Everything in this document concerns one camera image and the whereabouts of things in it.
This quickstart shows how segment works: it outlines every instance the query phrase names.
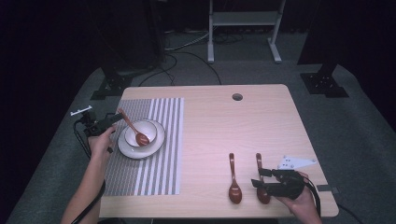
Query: white plate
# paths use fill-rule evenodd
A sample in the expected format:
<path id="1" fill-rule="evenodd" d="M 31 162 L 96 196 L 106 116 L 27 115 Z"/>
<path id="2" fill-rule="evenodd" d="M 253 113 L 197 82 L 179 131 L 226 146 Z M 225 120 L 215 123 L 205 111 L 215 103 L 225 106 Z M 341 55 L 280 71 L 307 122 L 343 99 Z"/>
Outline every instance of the white plate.
<path id="1" fill-rule="evenodd" d="M 125 132 L 128 129 L 128 127 L 126 127 L 124 130 L 122 130 L 119 136 L 119 149 L 122 154 L 132 159 L 143 159 L 151 156 L 163 146 L 163 141 L 165 140 L 165 129 L 159 122 L 155 120 L 150 120 L 150 122 L 152 122 L 157 128 L 157 137 L 150 144 L 150 146 L 144 151 L 134 150 L 134 148 L 131 147 L 131 145 L 129 145 L 125 140 Z"/>

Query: table hole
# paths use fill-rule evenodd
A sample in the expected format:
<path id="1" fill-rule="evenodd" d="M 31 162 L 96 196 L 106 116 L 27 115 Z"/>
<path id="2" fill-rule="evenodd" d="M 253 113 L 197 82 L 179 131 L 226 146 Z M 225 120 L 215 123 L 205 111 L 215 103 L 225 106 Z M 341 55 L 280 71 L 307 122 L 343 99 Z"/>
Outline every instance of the table hole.
<path id="1" fill-rule="evenodd" d="M 233 94 L 233 99 L 235 101 L 241 101 L 243 98 L 244 98 L 244 96 L 242 94 L 240 94 L 240 93 Z"/>

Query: table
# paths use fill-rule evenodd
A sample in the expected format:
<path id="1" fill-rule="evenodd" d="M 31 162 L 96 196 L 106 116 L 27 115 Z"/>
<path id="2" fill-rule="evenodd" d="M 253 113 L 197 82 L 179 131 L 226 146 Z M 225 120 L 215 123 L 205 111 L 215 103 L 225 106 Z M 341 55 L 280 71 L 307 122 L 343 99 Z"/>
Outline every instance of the table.
<path id="1" fill-rule="evenodd" d="M 105 196 L 100 217 L 291 217 L 289 209 L 276 199 L 261 204 L 250 181 L 259 178 L 256 153 L 262 154 L 263 167 L 269 169 L 276 169 L 284 155 L 318 159 L 288 88 L 139 87 L 125 89 L 121 100 L 177 97 L 184 98 L 180 194 Z M 231 203 L 228 197 L 231 152 L 243 191 L 240 204 Z M 298 170 L 309 174 L 315 185 L 327 185 L 319 162 Z M 336 216 L 332 193 L 320 191 L 319 197 L 322 216 Z"/>
<path id="2" fill-rule="evenodd" d="M 207 41 L 207 61 L 215 61 L 213 50 L 213 27 L 216 26 L 243 26 L 243 25 L 273 25 L 274 31 L 267 38 L 268 45 L 273 54 L 275 63 L 282 63 L 276 47 L 276 37 L 282 21 L 283 9 L 286 0 L 282 0 L 278 11 L 251 11 L 251 12 L 214 12 L 213 0 L 209 2 L 209 39 Z"/>

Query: spoon handle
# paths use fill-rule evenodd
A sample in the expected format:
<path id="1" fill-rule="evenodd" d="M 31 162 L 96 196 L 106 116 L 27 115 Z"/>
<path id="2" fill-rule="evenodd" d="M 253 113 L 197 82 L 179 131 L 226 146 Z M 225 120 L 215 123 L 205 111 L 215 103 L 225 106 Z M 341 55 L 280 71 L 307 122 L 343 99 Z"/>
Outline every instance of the spoon handle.
<path id="1" fill-rule="evenodd" d="M 257 153 L 257 154 L 256 154 L 256 160 L 257 160 L 257 167 L 258 167 L 259 169 L 261 169 L 261 168 L 262 168 L 262 154 Z M 261 181 L 264 180 L 264 178 L 262 177 L 262 175 L 260 175 L 260 180 L 261 180 Z"/>
<path id="2" fill-rule="evenodd" d="M 134 125 L 132 124 L 132 122 L 129 120 L 128 116 L 126 116 L 126 114 L 122 108 L 119 108 L 119 112 L 122 114 L 122 118 L 125 120 L 125 122 L 128 124 L 128 126 L 131 127 L 135 133 L 139 133 L 137 131 L 137 129 L 134 127 Z"/>
<path id="3" fill-rule="evenodd" d="M 233 153 L 230 153 L 230 165 L 231 165 L 231 175 L 233 177 L 233 181 L 236 181 L 235 178 L 235 169 L 234 169 L 234 158 L 233 158 Z"/>

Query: spoon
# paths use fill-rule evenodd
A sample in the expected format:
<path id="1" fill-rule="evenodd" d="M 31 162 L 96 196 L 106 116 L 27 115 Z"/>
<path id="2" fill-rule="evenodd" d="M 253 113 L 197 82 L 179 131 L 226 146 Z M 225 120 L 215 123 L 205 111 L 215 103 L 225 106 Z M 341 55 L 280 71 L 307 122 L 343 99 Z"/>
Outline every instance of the spoon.
<path id="1" fill-rule="evenodd" d="M 257 153 L 256 154 L 256 160 L 257 160 L 257 167 L 259 169 L 262 168 L 262 154 Z M 264 178 L 262 175 L 260 175 L 260 180 L 264 182 Z M 270 202 L 271 196 L 267 194 L 267 191 L 263 188 L 257 188 L 257 198 L 259 201 L 263 204 L 268 204 Z"/>
<path id="2" fill-rule="evenodd" d="M 139 132 L 134 125 L 132 124 L 132 122 L 128 119 L 128 117 L 126 116 L 125 112 L 123 111 L 122 108 L 119 108 L 119 112 L 122 114 L 123 119 L 125 120 L 125 122 L 128 124 L 129 127 L 132 128 L 132 130 L 134 130 L 135 133 L 135 139 L 136 139 L 136 143 L 143 147 L 145 145 L 147 145 L 149 143 L 149 139 L 147 136 L 145 136 L 143 133 Z"/>
<path id="3" fill-rule="evenodd" d="M 230 186 L 228 195 L 230 197 L 231 202 L 240 203 L 242 201 L 242 190 L 241 188 L 239 188 L 238 184 L 236 183 L 233 161 L 234 161 L 233 153 L 230 153 L 230 165 L 231 165 L 231 174 L 233 177 L 233 183 Z"/>

